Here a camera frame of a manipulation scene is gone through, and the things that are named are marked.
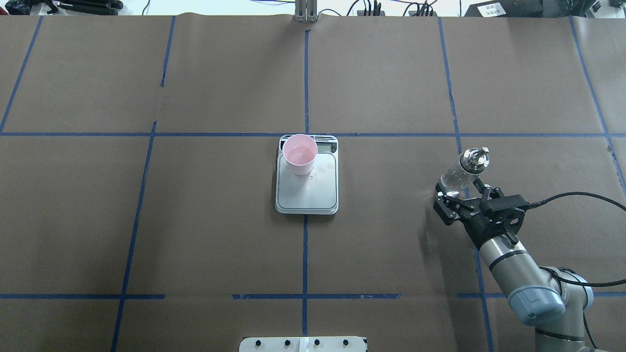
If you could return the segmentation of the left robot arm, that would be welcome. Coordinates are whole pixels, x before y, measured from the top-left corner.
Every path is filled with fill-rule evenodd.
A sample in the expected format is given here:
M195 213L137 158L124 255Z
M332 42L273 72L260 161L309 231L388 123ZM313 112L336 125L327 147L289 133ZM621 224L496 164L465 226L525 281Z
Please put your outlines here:
M596 351L585 342L585 311L593 304L592 288L570 270L537 265L518 238L530 203L479 179L474 185L480 197L460 199L437 183L433 208L445 225L462 223L512 312L534 328L535 351Z

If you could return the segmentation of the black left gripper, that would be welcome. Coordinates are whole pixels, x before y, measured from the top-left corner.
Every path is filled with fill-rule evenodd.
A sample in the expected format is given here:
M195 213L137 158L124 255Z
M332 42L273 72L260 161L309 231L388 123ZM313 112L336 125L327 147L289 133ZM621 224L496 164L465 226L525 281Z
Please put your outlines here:
M507 239L507 246L514 247L519 243L517 236L524 220L524 209L508 209L498 213L485 214L479 210L479 203L492 199L494 189L480 178L472 184L481 195L481 198L461 200L437 192L433 209L446 226L457 221L463 224L468 236L475 247L482 247L493 238L503 236Z

